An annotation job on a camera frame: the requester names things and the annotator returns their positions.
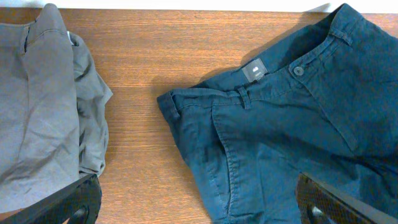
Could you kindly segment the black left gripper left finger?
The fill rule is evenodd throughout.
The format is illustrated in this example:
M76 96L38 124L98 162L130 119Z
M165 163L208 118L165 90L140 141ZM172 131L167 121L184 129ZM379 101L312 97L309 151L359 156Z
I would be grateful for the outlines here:
M94 224L101 208L97 175L90 174L5 218L1 224Z

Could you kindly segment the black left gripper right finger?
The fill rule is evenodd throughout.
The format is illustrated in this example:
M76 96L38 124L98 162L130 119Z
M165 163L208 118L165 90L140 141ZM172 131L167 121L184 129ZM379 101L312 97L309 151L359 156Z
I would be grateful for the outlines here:
M338 189L300 174L295 198L302 224L397 224L397 219Z

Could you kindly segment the navy blue shorts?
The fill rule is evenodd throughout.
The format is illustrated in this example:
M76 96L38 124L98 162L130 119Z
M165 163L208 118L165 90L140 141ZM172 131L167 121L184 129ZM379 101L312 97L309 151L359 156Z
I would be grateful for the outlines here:
M347 4L157 102L214 223L299 223L302 172L397 216L397 39Z

